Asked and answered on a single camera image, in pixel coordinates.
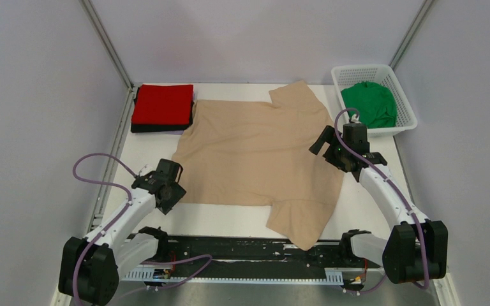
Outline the beige t shirt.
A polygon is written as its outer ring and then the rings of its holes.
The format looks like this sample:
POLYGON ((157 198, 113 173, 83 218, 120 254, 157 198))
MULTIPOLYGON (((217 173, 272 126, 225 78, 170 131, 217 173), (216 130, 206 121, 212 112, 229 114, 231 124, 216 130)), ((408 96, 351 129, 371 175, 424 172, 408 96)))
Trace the beige t shirt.
POLYGON ((306 251, 338 203, 344 174, 310 152, 333 124, 309 85, 271 90, 270 101, 199 99, 172 158, 185 203, 269 206, 266 226, 306 251))

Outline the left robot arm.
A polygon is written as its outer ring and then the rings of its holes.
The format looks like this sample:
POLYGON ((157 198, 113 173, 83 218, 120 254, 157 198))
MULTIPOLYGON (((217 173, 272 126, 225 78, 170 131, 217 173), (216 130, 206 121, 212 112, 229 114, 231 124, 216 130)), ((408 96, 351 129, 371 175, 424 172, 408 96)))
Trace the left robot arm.
POLYGON ((125 200, 112 215, 84 237, 64 244, 58 291, 79 305, 107 305, 120 280, 143 260, 165 262, 170 255, 165 232, 145 228, 129 236, 153 210, 168 214, 184 197, 182 171, 179 163, 160 159, 155 169, 145 166, 134 174, 132 185, 124 188, 125 200))

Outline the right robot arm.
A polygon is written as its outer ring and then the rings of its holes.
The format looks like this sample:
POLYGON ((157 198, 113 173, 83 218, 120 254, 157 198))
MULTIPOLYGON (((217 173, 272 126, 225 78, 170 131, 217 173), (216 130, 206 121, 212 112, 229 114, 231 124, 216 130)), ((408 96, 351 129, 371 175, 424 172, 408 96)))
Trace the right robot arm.
POLYGON ((388 225, 387 239, 370 231, 353 229, 341 237, 339 257, 347 266, 363 259, 383 267, 394 284, 442 279, 447 272, 448 229, 422 213, 399 188, 387 160, 372 152, 364 124, 344 124, 342 131, 325 126, 309 150, 337 169, 351 173, 374 199, 388 225))

